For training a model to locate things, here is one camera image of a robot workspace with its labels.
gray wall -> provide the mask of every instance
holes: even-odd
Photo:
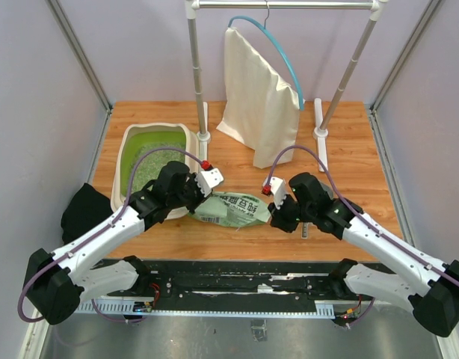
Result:
[[[416,243],[459,260],[459,0],[444,2],[379,115]]]
[[[194,100],[184,0],[61,0],[112,100]],[[428,0],[391,0],[360,60],[345,100],[371,102]],[[224,32],[235,15],[260,22],[266,10],[197,13],[203,95],[226,99]],[[268,30],[294,65],[305,99],[331,99],[369,18],[368,11],[273,10]],[[279,54],[253,25],[234,23],[287,80]]]
[[[104,119],[46,3],[0,1],[0,359],[27,328],[16,303],[28,256],[59,245]]]

wooden tabletop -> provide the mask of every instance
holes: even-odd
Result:
[[[225,102],[209,103],[209,160],[224,175],[224,185],[218,191],[260,194],[268,169],[254,168],[253,151],[216,130]],[[93,185],[111,196],[117,154],[125,129],[134,123],[184,123],[197,132],[197,112],[194,102],[118,102],[115,105],[108,133],[96,169]],[[312,138],[314,114],[311,102],[301,114],[298,144],[315,150]],[[330,172],[339,190],[359,204],[376,221],[400,236],[397,218],[372,131],[361,102],[342,102],[328,127],[327,138]],[[315,160],[304,151],[295,151],[292,162],[278,165],[275,176],[289,180],[300,172],[318,172]],[[373,260],[366,252],[335,237],[309,228],[309,238],[301,239],[301,231],[288,234],[268,224],[241,228],[219,227],[189,217],[157,224],[144,234],[121,245],[109,257],[135,255],[141,259],[194,260],[307,260],[339,261],[342,258]]]

metal frame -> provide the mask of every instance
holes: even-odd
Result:
[[[356,68],[359,57],[361,56],[366,44],[371,36],[375,23],[381,15],[384,5],[389,0],[371,0],[365,2],[326,2],[326,1],[206,1],[206,0],[185,0],[186,17],[188,19],[188,30],[191,45],[191,60],[193,64],[194,74],[194,92],[197,102],[198,123],[200,131],[198,138],[200,143],[203,144],[204,158],[207,158],[207,144],[211,138],[208,132],[208,114],[205,109],[207,104],[203,101],[203,89],[200,77],[200,56],[198,52],[197,42],[197,26],[196,26],[196,10],[199,9],[223,9],[223,8],[241,8],[241,9],[332,9],[332,10],[370,10],[371,15],[369,21],[361,35],[361,38],[354,50],[354,54],[349,61],[348,67],[342,76],[341,82],[331,100],[329,109],[327,110],[324,119],[322,116],[322,107],[316,106],[316,122],[314,130],[314,138],[318,142],[318,154],[327,167],[327,154],[326,154],[326,137],[327,125],[337,105],[345,91],[351,76]]]
[[[417,22],[416,27],[414,28],[412,34],[409,36],[409,40],[407,40],[406,44],[404,45],[404,48],[401,51],[401,54],[399,55],[397,61],[392,67],[386,80],[384,81],[382,88],[379,90],[379,93],[376,96],[374,103],[371,105],[371,110],[377,111],[379,109],[381,103],[384,100],[384,97],[387,95],[387,92],[391,88],[398,74],[401,72],[402,68],[406,64],[406,61],[409,58],[410,54],[412,54],[412,51],[419,42],[425,29],[429,25],[429,22],[434,18],[434,15],[436,14],[437,10],[439,10],[440,5],[442,5],[444,1],[445,0],[429,1],[427,7],[424,10],[424,13],[422,13],[421,18]]]
[[[137,301],[153,301],[148,297],[109,297],[103,295],[94,300],[96,306],[103,314],[134,316],[133,307]],[[299,319],[334,319],[333,304],[326,304],[323,301],[315,301],[315,312],[232,312],[227,310],[162,310],[154,309],[151,312],[138,312],[139,316],[211,316],[220,318],[299,318]],[[75,311],[75,314],[95,314],[91,301],[83,301]]]
[[[110,125],[110,118],[112,114],[113,114],[113,109],[107,110],[107,114],[105,116],[105,122],[103,123],[103,128],[102,128],[102,131],[100,132],[98,143],[96,144],[95,149],[93,151],[92,163],[90,166],[90,170],[88,171],[88,175],[87,175],[88,183],[92,183],[93,178],[95,177],[96,166],[98,165],[100,154],[102,153],[103,143],[105,142],[105,137],[108,132],[108,126]]]
[[[103,108],[109,113],[113,105],[111,104],[110,100],[108,99],[105,90],[103,90],[100,81],[96,77],[95,71],[93,71],[90,62],[85,55],[83,48],[81,47],[80,42],[68,20],[67,15],[65,14],[64,9],[62,8],[59,0],[46,0],[47,5],[50,8],[50,11],[53,13],[57,24],[60,26],[62,33],[64,34],[67,42],[72,49],[73,53],[77,57],[78,62],[80,63],[81,68],[83,69],[85,75],[87,76],[88,81],[90,82],[95,94],[98,96],[99,101],[102,103]]]
[[[415,246],[412,230],[404,211],[406,203],[404,203],[403,197],[401,196],[401,191],[399,190],[401,186],[398,183],[397,177],[395,176],[391,165],[392,161],[386,149],[386,142],[381,133],[381,129],[379,128],[379,119],[370,109],[367,109],[366,112],[369,119],[369,125],[371,126],[372,134],[376,143],[376,149],[378,150],[379,159],[381,160],[384,176],[386,177],[386,182],[389,187],[389,193],[392,198],[395,215],[397,216],[399,226],[401,227],[402,238],[404,238],[404,241],[410,245]]]

black cloth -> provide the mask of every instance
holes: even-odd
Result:
[[[110,199],[88,183],[84,183],[62,215],[60,225],[64,230],[64,244],[84,235],[112,214]]]

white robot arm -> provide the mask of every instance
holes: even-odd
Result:
[[[292,232],[300,222],[314,223],[322,232],[369,252],[394,273],[343,260],[330,274],[331,286],[340,298],[351,293],[369,295],[411,312],[431,333],[450,335],[459,322],[459,286],[445,277],[459,283],[457,260],[449,265],[422,253],[384,229],[356,204],[349,202],[351,211],[340,199],[333,199],[311,174],[298,174],[289,181],[295,199],[286,192],[285,184],[283,179],[271,178],[274,202],[268,209],[272,227]]]
[[[25,274],[27,298],[54,325],[68,318],[81,302],[117,290],[141,294],[149,286],[150,271],[137,257],[92,267],[119,245],[162,223],[172,209],[186,207],[193,212],[223,181],[217,168],[190,174],[185,164],[168,162],[158,179],[132,194],[127,205],[88,233],[50,254],[43,249],[34,252]],[[55,265],[29,286],[52,263]]]

